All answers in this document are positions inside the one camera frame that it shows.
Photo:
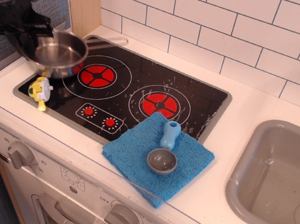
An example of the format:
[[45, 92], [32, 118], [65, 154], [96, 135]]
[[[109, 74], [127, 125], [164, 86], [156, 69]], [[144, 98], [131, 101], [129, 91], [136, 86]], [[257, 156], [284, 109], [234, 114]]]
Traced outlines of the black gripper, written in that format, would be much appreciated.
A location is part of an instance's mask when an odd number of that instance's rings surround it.
[[50, 22], [50, 18], [33, 10], [29, 0], [0, 0], [0, 35], [5, 35], [27, 60], [41, 41], [54, 38]]

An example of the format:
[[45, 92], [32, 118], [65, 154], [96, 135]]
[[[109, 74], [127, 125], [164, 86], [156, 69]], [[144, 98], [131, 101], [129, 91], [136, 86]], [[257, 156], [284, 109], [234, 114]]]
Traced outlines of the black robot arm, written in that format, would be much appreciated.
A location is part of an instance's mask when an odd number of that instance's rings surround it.
[[50, 18], [33, 10], [34, 1], [0, 0], [0, 35], [28, 60], [35, 55], [42, 37], [53, 37]]

